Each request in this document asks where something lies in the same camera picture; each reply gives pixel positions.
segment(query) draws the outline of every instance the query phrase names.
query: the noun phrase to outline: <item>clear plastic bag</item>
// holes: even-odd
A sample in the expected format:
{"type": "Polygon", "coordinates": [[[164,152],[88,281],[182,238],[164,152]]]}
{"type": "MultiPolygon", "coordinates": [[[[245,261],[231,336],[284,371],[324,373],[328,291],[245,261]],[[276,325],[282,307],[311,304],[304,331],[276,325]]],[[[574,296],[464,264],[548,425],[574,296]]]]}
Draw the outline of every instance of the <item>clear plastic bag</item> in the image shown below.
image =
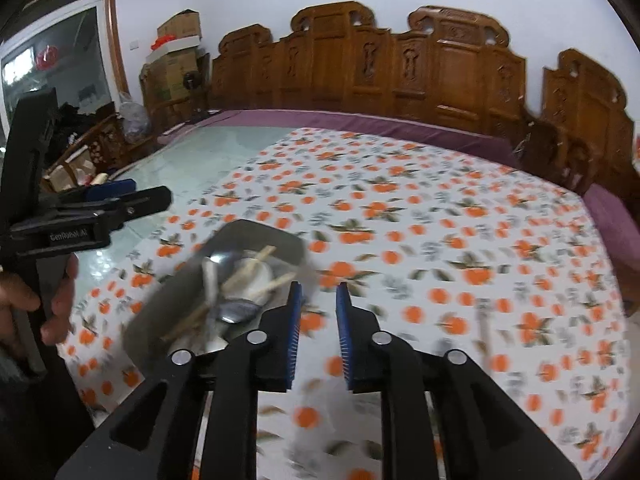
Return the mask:
{"type": "Polygon", "coordinates": [[[149,115],[143,105],[135,102],[129,94],[120,92],[120,116],[122,132],[129,144],[134,144],[146,136],[149,129],[149,115]]]}

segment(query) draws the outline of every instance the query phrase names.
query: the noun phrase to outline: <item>tablecloth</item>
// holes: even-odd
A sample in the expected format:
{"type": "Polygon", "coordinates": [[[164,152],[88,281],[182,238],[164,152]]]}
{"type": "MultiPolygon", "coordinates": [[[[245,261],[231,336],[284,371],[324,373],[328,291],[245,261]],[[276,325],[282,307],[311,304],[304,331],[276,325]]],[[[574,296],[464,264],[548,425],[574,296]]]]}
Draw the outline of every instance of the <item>tablecloth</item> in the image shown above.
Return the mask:
{"type": "Polygon", "coordinates": [[[380,399],[342,379],[335,286],[414,348],[460,348],[592,478],[619,447],[628,347],[611,266],[580,198],[414,142],[300,128],[184,205],[74,309],[62,352],[110,412],[142,377],[120,334],[224,222],[304,239],[307,299],[292,392],[258,399],[258,477],[380,478],[380,399]]]}

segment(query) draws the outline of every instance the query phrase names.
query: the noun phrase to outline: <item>carved wooden backrest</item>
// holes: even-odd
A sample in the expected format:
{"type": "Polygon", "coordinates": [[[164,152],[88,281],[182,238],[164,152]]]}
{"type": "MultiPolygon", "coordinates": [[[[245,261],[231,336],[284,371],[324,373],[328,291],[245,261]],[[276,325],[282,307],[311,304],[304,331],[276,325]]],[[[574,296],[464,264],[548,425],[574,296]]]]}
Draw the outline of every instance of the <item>carved wooden backrest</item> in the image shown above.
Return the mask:
{"type": "Polygon", "coordinates": [[[420,7],[411,30],[377,28],[358,2],[300,10],[273,43],[251,25],[227,34],[212,62],[220,107],[341,110],[409,118],[522,140],[525,60],[493,18],[420,7]]]}
{"type": "Polygon", "coordinates": [[[583,140],[598,162],[595,181],[624,200],[640,190],[632,166],[634,123],[625,107],[620,81],[578,50],[561,52],[557,70],[545,68],[542,115],[561,134],[561,161],[569,137],[583,140]]]}

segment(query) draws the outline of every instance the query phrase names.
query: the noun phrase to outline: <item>silver screw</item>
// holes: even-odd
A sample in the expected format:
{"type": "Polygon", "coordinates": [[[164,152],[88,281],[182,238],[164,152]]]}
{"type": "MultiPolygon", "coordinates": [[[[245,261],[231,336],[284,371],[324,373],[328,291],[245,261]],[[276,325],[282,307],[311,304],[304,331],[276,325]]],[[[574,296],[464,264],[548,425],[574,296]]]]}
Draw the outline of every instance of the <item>silver screw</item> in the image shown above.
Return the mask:
{"type": "Polygon", "coordinates": [[[259,345],[267,341],[267,335],[262,330],[253,330],[246,335],[246,340],[252,345],[259,345]]]}
{"type": "Polygon", "coordinates": [[[191,361],[191,352],[188,350],[176,350],[171,354],[171,361],[174,365],[182,366],[191,361]]]}
{"type": "Polygon", "coordinates": [[[466,354],[460,350],[452,350],[447,354],[447,359],[455,365],[463,365],[466,363],[466,354]]]}
{"type": "Polygon", "coordinates": [[[388,345],[391,343],[391,334],[389,332],[376,332],[371,336],[371,340],[376,345],[388,345]]]}

